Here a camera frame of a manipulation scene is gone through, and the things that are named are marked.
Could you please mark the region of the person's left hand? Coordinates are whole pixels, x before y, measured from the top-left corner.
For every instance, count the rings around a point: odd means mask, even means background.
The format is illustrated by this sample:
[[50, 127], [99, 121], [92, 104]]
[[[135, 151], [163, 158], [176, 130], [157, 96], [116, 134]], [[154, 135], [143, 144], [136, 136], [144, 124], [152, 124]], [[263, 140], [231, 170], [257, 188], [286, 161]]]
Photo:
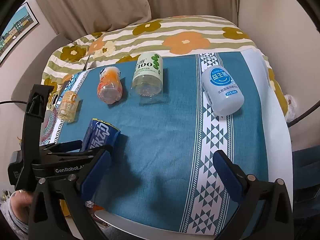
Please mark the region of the person's left hand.
[[33, 202], [34, 194], [32, 192], [18, 190], [15, 191], [9, 198], [9, 213], [10, 216], [23, 224], [28, 224], [29, 208]]

